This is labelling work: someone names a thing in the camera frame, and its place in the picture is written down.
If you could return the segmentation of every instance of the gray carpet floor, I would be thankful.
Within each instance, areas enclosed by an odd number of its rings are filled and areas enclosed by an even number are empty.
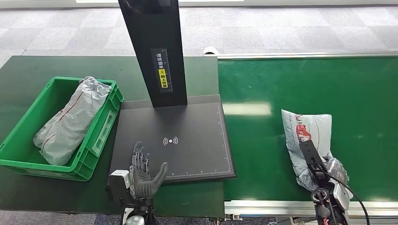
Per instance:
[[[398,50],[398,7],[181,8],[180,18],[186,56],[199,56],[207,46],[221,53]],[[0,67],[12,55],[129,56],[134,49],[118,8],[0,10]],[[0,225],[116,225],[119,219],[0,211]],[[196,218],[159,218],[159,223],[211,224]]]

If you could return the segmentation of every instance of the black scanning platform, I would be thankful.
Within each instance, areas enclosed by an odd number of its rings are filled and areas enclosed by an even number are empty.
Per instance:
[[[172,107],[122,103],[110,173],[129,169],[137,142],[150,153],[151,178],[168,162],[164,183],[236,177],[219,95],[189,97],[188,105]]]

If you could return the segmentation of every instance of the package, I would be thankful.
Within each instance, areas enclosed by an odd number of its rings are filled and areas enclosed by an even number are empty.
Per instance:
[[[297,183],[306,189],[313,191],[318,186],[311,179],[311,171],[308,169],[306,160],[299,147],[299,140],[312,140],[322,161],[332,159],[330,152],[330,138],[332,132],[332,116],[322,115],[299,115],[282,110],[283,127],[286,135],[286,146],[289,150],[293,170],[296,173]]]
[[[326,169],[328,173],[333,177],[337,178],[339,181],[347,184],[349,177],[347,171],[344,169],[343,164],[336,158],[329,159],[326,164]]]
[[[110,86],[85,77],[66,106],[37,132],[33,143],[49,164],[69,162],[110,91]]]

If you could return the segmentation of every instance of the black cable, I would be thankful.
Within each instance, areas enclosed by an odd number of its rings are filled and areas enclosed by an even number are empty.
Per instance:
[[[319,165],[317,165],[318,169],[320,169],[320,171],[323,172],[323,174],[325,174],[326,176],[328,176],[329,178],[334,179],[335,181],[337,181],[338,183],[340,183],[341,185],[343,185],[346,189],[348,189],[349,191],[351,191],[352,195],[358,200],[358,202],[360,203],[363,212],[365,213],[365,219],[366,219],[366,224],[370,225],[370,221],[369,221],[369,215],[367,214],[366,208],[363,205],[362,201],[360,198],[358,198],[358,196],[351,190],[351,188],[349,188],[346,184],[344,184],[342,181],[340,181],[339,179],[333,177],[332,175],[330,175],[328,172],[324,171]]]

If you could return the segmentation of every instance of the robotic hand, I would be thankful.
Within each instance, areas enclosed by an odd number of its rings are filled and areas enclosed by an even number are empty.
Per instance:
[[[159,173],[151,180],[149,154],[137,142],[132,153],[129,170],[116,170],[108,177],[114,201],[124,207],[122,225],[156,224],[152,197],[166,177],[168,164],[163,163]]]
[[[130,193],[135,199],[152,198],[159,190],[168,170],[168,164],[163,163],[159,173],[151,180],[149,175],[149,153],[144,157],[142,154],[143,150],[142,142],[137,142],[134,146],[130,166],[130,180],[132,181],[130,183]]]

